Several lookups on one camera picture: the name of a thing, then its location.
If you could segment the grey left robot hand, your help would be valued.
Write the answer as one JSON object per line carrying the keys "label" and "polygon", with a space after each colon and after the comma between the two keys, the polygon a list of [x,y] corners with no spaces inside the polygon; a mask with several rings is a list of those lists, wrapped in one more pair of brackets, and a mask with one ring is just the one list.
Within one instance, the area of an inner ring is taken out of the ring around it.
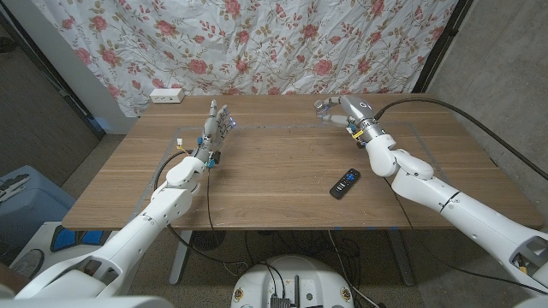
{"label": "grey left robot hand", "polygon": [[213,99],[209,109],[209,115],[205,120],[201,141],[194,149],[193,157],[198,158],[206,166],[211,165],[211,161],[218,164],[220,149],[229,131],[236,125],[233,118],[229,115],[228,106],[217,106],[217,101]]}

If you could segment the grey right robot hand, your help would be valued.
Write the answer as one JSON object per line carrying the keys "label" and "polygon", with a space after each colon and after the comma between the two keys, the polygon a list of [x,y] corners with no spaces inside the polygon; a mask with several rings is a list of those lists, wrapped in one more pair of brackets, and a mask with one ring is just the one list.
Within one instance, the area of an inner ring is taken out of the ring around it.
{"label": "grey right robot hand", "polygon": [[[344,115],[333,115],[330,109],[340,105]],[[374,119],[372,107],[363,98],[343,95],[317,100],[313,107],[316,116],[324,123],[344,127],[360,145],[366,146],[373,139],[384,134]]]}

